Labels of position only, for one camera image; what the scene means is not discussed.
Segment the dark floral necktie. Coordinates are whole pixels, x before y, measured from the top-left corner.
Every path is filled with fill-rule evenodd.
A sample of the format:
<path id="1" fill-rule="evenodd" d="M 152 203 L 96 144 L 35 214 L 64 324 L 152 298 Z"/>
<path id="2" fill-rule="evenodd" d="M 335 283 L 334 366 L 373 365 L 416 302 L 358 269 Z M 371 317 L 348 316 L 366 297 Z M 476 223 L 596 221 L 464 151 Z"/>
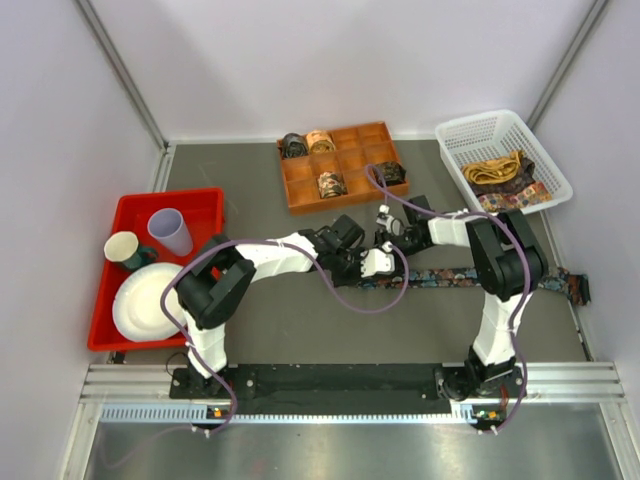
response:
<path id="1" fill-rule="evenodd" d="M 403 277 L 368 278 L 357 284 L 360 289 L 400 289 Z M 409 288 L 473 288 L 479 287 L 480 280 L 474 267 L 434 268 L 411 270 Z M 564 295 L 571 305 L 586 306 L 591 302 L 589 279 L 586 274 L 573 274 L 563 267 L 552 267 L 543 276 L 538 287 Z"/>

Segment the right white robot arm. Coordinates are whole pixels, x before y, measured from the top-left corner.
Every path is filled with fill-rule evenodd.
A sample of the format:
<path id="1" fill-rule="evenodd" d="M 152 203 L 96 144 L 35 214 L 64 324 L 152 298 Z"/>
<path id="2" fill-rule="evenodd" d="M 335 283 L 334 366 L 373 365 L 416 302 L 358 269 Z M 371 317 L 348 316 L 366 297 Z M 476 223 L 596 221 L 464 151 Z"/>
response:
<path id="1" fill-rule="evenodd" d="M 428 206 L 424 196 L 405 202 L 406 226 L 381 206 L 374 244 L 392 244 L 405 256 L 443 245 L 470 250 L 484 290 L 480 328 L 464 367 L 441 371 L 438 383 L 442 395 L 452 400 L 487 396 L 514 372 L 522 314 L 548 261 L 518 209 L 497 215 L 466 210 L 437 214 Z"/>

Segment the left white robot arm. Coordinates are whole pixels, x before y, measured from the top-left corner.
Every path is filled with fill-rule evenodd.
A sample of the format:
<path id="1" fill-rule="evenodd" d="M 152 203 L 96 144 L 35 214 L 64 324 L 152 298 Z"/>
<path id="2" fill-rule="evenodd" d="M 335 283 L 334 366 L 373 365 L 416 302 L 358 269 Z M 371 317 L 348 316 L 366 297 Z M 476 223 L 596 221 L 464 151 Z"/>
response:
<path id="1" fill-rule="evenodd" d="M 334 286 L 355 284 L 364 238 L 364 229 L 347 215 L 318 230 L 258 243 L 231 245 L 223 234 L 212 237 L 192 268 L 171 283 L 186 320 L 189 384 L 209 397 L 226 387 L 225 325 L 251 284 L 314 270 L 329 271 Z"/>

